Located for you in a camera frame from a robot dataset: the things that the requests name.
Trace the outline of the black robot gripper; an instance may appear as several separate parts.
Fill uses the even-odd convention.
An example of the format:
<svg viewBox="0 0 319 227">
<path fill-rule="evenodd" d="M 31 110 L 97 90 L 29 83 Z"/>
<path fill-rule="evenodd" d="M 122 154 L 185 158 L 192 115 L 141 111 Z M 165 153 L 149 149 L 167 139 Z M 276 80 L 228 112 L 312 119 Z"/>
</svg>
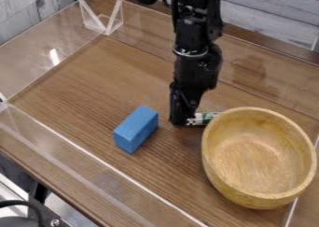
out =
<svg viewBox="0 0 319 227">
<path fill-rule="evenodd" d="M 170 85 L 170 121 L 174 125 L 204 124 L 204 114 L 197 110 L 202 95 L 217 87 L 222 63 L 220 45 L 212 45 L 202 57 L 178 57 Z"/>
</svg>

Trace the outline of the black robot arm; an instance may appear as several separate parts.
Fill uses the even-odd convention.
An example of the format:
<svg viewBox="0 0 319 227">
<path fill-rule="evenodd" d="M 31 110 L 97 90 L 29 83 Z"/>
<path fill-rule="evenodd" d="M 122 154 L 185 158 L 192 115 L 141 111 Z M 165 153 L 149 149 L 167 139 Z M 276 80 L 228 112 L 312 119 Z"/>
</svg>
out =
<svg viewBox="0 0 319 227">
<path fill-rule="evenodd" d="M 138 1 L 154 5 L 159 0 Z M 221 0 L 171 0 L 170 6 L 177 34 L 170 121 L 174 125 L 187 125 L 197 117 L 204 94 L 218 84 L 224 55 L 217 40 L 224 35 L 225 22 Z"/>
</svg>

